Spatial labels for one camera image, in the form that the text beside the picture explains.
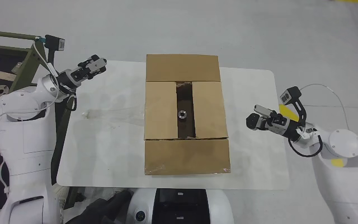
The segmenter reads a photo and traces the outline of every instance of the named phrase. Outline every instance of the box opening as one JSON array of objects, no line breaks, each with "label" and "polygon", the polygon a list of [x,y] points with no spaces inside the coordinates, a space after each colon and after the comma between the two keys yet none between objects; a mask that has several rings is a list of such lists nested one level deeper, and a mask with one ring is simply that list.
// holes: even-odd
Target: box opening
[{"label": "box opening", "polygon": [[192,83],[177,82],[178,138],[195,138],[194,104]]}]

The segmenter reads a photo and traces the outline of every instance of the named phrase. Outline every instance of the white table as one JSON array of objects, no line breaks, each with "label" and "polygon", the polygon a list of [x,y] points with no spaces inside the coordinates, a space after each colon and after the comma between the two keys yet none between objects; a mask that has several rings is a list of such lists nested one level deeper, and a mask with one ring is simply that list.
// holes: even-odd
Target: white table
[{"label": "white table", "polygon": [[278,111],[274,74],[220,68],[230,144],[230,174],[144,175],[145,63],[108,61],[107,72],[78,88],[57,182],[64,186],[286,189],[284,139],[252,131],[255,104]]}]

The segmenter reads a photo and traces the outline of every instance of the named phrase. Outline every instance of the gray floor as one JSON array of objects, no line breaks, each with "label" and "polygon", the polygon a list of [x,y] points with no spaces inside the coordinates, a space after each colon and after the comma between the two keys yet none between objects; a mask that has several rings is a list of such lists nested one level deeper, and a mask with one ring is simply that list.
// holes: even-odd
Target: gray floor
[{"label": "gray floor", "polygon": [[[323,83],[341,97],[350,127],[358,133],[358,4],[4,0],[0,21],[1,31],[65,38],[65,51],[55,56],[59,71],[92,54],[137,62],[144,62],[149,53],[214,54],[222,67],[272,70],[278,95],[293,85]],[[1,38],[0,44],[31,42]],[[346,127],[339,102],[327,89],[308,87],[303,95],[304,104],[315,105],[307,107],[308,121],[328,130]],[[287,149],[288,190],[226,191],[236,223],[333,223],[311,161]]]}]

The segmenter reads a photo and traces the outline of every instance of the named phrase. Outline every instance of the cardboard box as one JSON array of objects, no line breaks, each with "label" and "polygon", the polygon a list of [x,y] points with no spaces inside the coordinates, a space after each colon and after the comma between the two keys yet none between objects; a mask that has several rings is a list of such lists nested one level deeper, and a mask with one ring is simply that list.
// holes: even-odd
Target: cardboard box
[{"label": "cardboard box", "polygon": [[230,172],[217,56],[147,55],[144,139],[146,175]]}]

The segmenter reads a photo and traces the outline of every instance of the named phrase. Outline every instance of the box flap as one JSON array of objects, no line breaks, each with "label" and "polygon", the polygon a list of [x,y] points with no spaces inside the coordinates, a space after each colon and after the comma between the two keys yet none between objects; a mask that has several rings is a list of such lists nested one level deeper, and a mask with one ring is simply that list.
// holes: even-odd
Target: box flap
[{"label": "box flap", "polygon": [[196,138],[228,137],[221,82],[193,82]]},{"label": "box flap", "polygon": [[148,54],[147,82],[220,81],[218,56]]},{"label": "box flap", "polygon": [[221,174],[230,172],[227,139],[146,141],[146,175]]},{"label": "box flap", "polygon": [[145,139],[178,138],[175,82],[145,83]]}]

